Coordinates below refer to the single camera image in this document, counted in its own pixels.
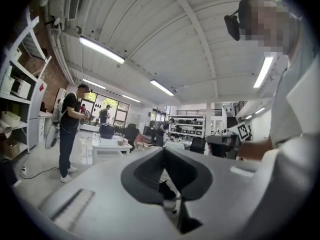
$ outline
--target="air vent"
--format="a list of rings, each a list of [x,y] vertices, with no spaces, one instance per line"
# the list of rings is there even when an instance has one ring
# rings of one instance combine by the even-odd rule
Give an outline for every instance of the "air vent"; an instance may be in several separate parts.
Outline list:
[[[69,4],[67,7],[68,8],[68,16],[67,16],[68,21],[76,19],[79,1],[80,0],[69,0]]]

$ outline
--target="white sneaker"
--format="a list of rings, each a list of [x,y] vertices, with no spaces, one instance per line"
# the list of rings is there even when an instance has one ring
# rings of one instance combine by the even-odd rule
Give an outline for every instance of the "white sneaker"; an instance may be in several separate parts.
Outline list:
[[[60,178],[60,181],[62,181],[63,183],[67,183],[71,180],[72,180],[72,178],[68,174],[64,178],[63,177]]]
[[[70,165],[70,168],[68,169],[68,173],[75,173],[78,171],[78,168],[73,167],[72,165]]]

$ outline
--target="brick wall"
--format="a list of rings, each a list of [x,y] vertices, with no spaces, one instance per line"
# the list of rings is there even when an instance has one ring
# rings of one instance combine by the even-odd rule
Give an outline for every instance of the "brick wall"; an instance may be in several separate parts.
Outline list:
[[[52,56],[51,61],[47,65],[41,79],[47,84],[44,94],[43,102],[48,112],[51,112],[54,108],[56,95],[59,88],[67,88],[68,81],[63,74],[54,51],[52,50],[47,28],[45,27],[45,11],[43,7],[39,6],[39,0],[32,0],[29,4],[31,20],[36,16],[39,16],[39,23],[35,26],[34,34],[42,49],[46,49],[47,56]],[[31,73],[40,70],[44,61],[35,57],[29,57],[26,50],[23,47],[19,47],[22,51],[22,56],[19,58],[19,62]]]

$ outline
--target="fluorescent light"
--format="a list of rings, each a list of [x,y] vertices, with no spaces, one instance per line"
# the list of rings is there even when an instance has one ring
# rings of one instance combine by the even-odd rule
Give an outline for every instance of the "fluorescent light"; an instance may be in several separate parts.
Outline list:
[[[129,100],[132,100],[132,101],[135,101],[135,102],[139,102],[139,103],[141,102],[140,100],[137,100],[137,99],[128,97],[128,96],[126,96],[126,95],[122,95],[122,97],[125,97],[125,98],[127,98],[127,99],[129,99]]]
[[[86,80],[86,79],[82,79],[82,81],[84,81],[84,82],[86,82],[86,83],[88,83],[88,84],[91,84],[91,85],[93,85],[93,86],[102,88],[102,89],[104,89],[104,90],[106,89],[106,87],[104,87],[104,86],[102,86],[102,85],[100,85],[100,84],[97,84],[97,83],[95,83],[95,82],[91,82],[91,81]]]
[[[168,89],[164,88],[160,83],[158,83],[156,80],[151,80],[150,81],[151,84],[153,84],[154,86],[158,87],[159,89],[161,89],[162,91],[164,91],[166,94],[169,94],[170,96],[174,96],[174,94],[169,91]]]
[[[257,112],[255,112],[255,114],[258,114],[258,113],[260,113],[262,110],[265,110],[265,107],[263,107],[263,108],[260,108]]]
[[[101,46],[100,44],[97,44],[94,41],[91,41],[83,36],[79,37],[79,42],[80,44],[83,44],[84,46],[87,46],[103,55],[108,56],[109,58],[115,60],[116,62],[119,62],[120,64],[124,63],[125,58],[119,56],[118,54],[116,54],[115,52],[113,52],[112,50]]]
[[[261,86],[262,82],[264,81],[264,79],[268,73],[268,70],[271,66],[273,59],[274,59],[274,57],[265,57],[264,58],[264,62],[263,62],[260,74],[259,74],[257,80],[255,81],[253,88],[259,88]]]

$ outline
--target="white ceiling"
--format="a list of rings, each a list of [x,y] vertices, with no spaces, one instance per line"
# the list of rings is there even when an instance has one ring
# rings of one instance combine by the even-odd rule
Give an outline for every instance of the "white ceiling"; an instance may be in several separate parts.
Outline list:
[[[75,78],[100,81],[146,103],[258,99],[261,92],[253,85],[264,53],[251,42],[233,40],[224,22],[239,1],[82,0],[76,19],[67,21],[60,36],[63,55]],[[59,3],[50,0],[49,8]],[[82,46],[76,26],[83,36],[124,56],[125,63]],[[168,96],[150,84],[152,79],[177,93]],[[271,87],[263,95],[273,92]]]

